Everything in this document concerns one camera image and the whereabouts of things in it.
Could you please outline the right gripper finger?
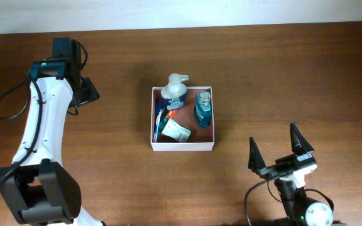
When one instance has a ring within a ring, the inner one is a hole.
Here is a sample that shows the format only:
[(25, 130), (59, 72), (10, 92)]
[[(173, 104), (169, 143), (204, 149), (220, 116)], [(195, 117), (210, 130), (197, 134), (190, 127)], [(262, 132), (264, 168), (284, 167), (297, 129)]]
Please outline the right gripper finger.
[(293, 122), (290, 124), (290, 140), (292, 145), (292, 151), (296, 155), (303, 155), (314, 152), (314, 148), (303, 137), (303, 135), (300, 133), (297, 126)]
[(248, 168), (251, 171), (260, 171), (266, 168), (266, 164), (253, 137), (250, 137), (250, 156), (248, 161)]

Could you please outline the teal mouthwash bottle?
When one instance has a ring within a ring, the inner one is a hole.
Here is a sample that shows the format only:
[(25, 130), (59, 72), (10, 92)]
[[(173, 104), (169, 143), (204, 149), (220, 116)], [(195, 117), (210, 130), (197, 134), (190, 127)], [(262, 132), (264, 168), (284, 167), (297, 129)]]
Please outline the teal mouthwash bottle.
[(212, 119), (211, 94), (208, 91), (198, 92), (194, 107), (195, 119), (201, 128), (209, 127)]

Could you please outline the white green soap packet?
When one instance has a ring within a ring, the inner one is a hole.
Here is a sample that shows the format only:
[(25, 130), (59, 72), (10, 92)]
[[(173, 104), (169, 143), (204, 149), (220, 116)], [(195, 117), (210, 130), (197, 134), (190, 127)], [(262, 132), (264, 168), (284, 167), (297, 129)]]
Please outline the white green soap packet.
[(182, 127), (173, 119), (169, 119), (161, 131), (161, 134), (175, 139), (180, 143), (186, 143), (189, 136), (191, 135), (191, 131), (185, 127)]

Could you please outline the red green toothpaste tube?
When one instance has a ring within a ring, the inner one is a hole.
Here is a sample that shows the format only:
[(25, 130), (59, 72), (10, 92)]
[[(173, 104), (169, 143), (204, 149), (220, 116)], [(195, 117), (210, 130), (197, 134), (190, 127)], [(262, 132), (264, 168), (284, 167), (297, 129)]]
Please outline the red green toothpaste tube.
[(167, 114), (165, 115), (165, 117), (163, 118), (163, 120), (164, 120), (164, 121), (167, 121), (167, 120), (169, 120), (169, 119), (172, 119), (172, 118), (175, 116), (176, 113), (177, 113), (176, 110), (169, 110), (169, 111), (167, 112)]

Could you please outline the dark blue foam pump bottle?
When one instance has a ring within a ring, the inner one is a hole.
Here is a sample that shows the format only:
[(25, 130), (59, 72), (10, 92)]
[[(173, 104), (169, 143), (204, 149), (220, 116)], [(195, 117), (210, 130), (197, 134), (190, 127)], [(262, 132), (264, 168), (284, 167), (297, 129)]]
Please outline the dark blue foam pump bottle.
[(168, 84), (161, 90), (166, 110), (175, 110), (184, 106), (187, 93), (187, 87), (184, 82), (188, 79), (188, 75), (178, 73), (173, 73), (169, 76)]

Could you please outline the blue white toothbrush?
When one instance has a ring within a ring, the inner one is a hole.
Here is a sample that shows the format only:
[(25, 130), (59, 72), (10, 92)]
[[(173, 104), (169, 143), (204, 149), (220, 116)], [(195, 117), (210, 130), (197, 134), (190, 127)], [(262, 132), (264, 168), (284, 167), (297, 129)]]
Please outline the blue white toothbrush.
[(154, 132), (154, 135), (153, 135), (153, 142), (156, 143), (157, 140), (158, 140), (158, 131), (159, 131), (159, 127), (160, 127), (160, 121), (161, 121), (161, 118), (162, 118), (162, 112), (163, 110), (160, 109), (158, 111), (158, 114), (157, 114), (157, 117), (155, 119), (155, 132)]

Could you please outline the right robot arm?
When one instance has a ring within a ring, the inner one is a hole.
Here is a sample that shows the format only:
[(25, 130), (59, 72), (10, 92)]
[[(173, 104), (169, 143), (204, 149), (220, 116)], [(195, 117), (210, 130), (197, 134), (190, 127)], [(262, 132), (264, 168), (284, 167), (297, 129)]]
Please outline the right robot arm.
[(249, 194), (261, 185), (273, 181), (278, 190), (286, 217), (274, 220), (275, 225), (344, 225), (334, 220), (334, 202), (316, 189), (305, 188), (305, 176), (317, 168), (312, 153), (314, 148), (303, 137), (297, 126), (290, 124), (292, 154), (276, 159), (267, 166), (253, 137), (249, 138), (250, 155), (248, 168), (263, 181), (253, 185), (244, 195), (244, 214), (251, 225), (248, 213)]

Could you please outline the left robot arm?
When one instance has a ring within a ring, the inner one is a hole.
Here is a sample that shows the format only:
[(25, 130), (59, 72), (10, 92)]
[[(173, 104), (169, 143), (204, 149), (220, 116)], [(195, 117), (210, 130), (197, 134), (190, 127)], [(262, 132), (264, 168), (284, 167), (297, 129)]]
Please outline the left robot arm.
[(77, 40), (55, 38), (52, 55), (32, 63), (23, 85), (25, 131), (10, 166), (0, 168), (0, 194), (21, 225), (104, 225), (82, 206), (77, 181), (62, 163), (65, 118), (99, 99), (81, 70), (88, 52)]

